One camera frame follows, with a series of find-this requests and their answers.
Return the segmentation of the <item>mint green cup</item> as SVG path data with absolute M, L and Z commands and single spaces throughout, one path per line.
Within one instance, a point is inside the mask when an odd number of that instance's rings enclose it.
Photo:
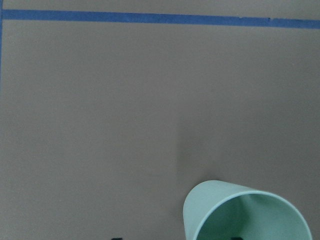
M 311 240 L 298 209 L 270 192 L 219 180 L 196 185 L 183 204 L 187 240 Z

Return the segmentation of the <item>brown paper table mat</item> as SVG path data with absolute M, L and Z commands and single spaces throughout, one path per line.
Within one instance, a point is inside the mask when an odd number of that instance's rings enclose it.
M 1 239 L 183 240 L 207 180 L 282 196 L 319 239 L 319 30 L 3 22 Z

